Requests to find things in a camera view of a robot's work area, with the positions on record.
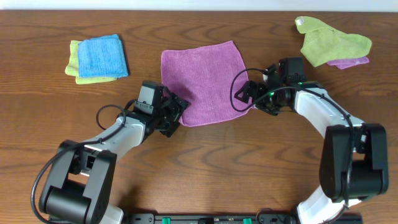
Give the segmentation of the purple microfiber cloth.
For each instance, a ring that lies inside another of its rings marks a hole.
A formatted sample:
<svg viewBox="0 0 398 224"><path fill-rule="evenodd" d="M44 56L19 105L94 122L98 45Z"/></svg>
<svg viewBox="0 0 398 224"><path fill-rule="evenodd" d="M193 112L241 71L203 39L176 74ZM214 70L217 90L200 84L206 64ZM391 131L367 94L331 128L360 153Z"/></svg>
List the purple microfiber cloth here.
<svg viewBox="0 0 398 224"><path fill-rule="evenodd" d="M161 55L162 83L190 102L180 123L187 127L230 121L246 114L230 89L238 91L249 79L233 41L187 50L165 50Z"/></svg>

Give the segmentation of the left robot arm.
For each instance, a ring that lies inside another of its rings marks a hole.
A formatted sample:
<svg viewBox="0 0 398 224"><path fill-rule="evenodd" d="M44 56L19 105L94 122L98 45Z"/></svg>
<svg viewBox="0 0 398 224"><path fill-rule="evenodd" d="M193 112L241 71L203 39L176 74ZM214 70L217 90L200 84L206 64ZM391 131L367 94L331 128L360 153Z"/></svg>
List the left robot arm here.
<svg viewBox="0 0 398 224"><path fill-rule="evenodd" d="M39 172L30 203L43 223L126 223L109 202L116 163L154 131L171 137L189 103L175 93L148 93L120 108L115 123L83 141L62 142Z"/></svg>

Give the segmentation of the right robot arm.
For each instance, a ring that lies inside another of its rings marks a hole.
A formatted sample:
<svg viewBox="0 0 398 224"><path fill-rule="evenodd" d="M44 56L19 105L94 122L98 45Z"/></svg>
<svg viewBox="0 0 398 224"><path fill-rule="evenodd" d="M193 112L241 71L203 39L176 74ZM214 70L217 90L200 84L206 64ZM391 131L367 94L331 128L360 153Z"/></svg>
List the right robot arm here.
<svg viewBox="0 0 398 224"><path fill-rule="evenodd" d="M348 209L389 186L387 134L378 123L352 116L318 82L307 80L302 57L279 60L261 70L262 82L246 81L229 99L277 116L282 108L307 119L321 134L319 187L290 214L258 213L257 223L362 223Z"/></svg>

